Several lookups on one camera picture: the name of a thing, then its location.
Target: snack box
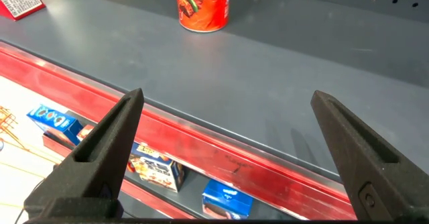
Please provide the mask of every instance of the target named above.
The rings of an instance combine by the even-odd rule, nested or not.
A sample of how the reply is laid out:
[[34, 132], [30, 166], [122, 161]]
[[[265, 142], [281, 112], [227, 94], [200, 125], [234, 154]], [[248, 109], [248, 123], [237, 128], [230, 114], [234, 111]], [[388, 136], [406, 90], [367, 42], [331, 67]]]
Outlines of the snack box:
[[215, 180], [202, 194], [202, 211], [216, 219], [247, 219], [253, 198]]
[[92, 130], [94, 129], [94, 126], [86, 125], [80, 132], [78, 133], [78, 139], [82, 141]]
[[0, 0], [0, 15], [19, 20], [44, 7], [42, 0]]
[[178, 192], [184, 180], [183, 166], [145, 145], [134, 143], [129, 156], [131, 166], [142, 180]]
[[76, 118], [44, 105], [36, 107], [27, 116], [46, 134], [55, 135], [64, 142], [74, 146], [80, 143], [77, 135], [82, 129], [82, 125]]

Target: blue box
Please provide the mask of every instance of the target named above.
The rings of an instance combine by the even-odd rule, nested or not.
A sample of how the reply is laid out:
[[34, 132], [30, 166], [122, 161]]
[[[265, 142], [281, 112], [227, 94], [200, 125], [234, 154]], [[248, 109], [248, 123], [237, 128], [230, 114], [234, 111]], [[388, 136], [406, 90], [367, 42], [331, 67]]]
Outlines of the blue box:
[[36, 107], [27, 116], [46, 134], [55, 135], [61, 140], [75, 146], [80, 143], [77, 135], [83, 126], [74, 117], [44, 105]]
[[142, 180], [161, 185], [175, 192], [178, 192], [183, 184], [183, 166], [147, 147], [144, 143], [133, 144], [129, 161]]
[[215, 180], [202, 194], [202, 211], [217, 219], [247, 219], [253, 198]]

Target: screw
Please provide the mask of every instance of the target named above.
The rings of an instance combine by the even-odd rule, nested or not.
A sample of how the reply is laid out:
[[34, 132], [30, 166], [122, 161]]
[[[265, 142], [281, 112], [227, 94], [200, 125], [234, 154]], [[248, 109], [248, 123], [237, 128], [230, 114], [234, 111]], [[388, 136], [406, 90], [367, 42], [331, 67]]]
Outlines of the screw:
[[369, 207], [374, 207], [375, 201], [374, 201], [374, 198], [370, 194], [365, 195], [365, 200], [367, 201], [367, 205]]

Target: snack canister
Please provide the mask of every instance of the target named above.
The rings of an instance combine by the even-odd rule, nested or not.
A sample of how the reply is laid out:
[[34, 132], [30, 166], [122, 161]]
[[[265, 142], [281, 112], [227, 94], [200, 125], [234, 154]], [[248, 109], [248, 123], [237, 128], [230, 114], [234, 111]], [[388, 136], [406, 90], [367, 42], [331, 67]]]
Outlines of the snack canister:
[[213, 32], [228, 23], [229, 0], [177, 0], [179, 22], [194, 32]]

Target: colorful packaging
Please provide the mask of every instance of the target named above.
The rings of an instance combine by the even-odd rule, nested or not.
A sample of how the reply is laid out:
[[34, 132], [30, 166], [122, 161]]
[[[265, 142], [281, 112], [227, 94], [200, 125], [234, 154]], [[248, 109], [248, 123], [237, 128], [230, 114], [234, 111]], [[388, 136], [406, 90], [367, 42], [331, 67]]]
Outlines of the colorful packaging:
[[77, 119], [40, 105], [27, 114], [46, 134], [52, 134], [66, 143], [74, 146], [80, 143], [77, 138], [82, 125]]
[[42, 0], [0, 0], [0, 15], [18, 20], [44, 7]]
[[202, 211], [216, 219], [247, 219], [253, 198], [215, 180], [202, 194]]
[[94, 126], [86, 125], [80, 132], [78, 133], [78, 139], [82, 141], [92, 130], [94, 129]]
[[229, 0], [177, 0], [179, 22], [194, 32], [213, 32], [228, 23]]
[[176, 192], [182, 186], [184, 179], [182, 165], [147, 146], [134, 143], [129, 162], [142, 180], [162, 185]]

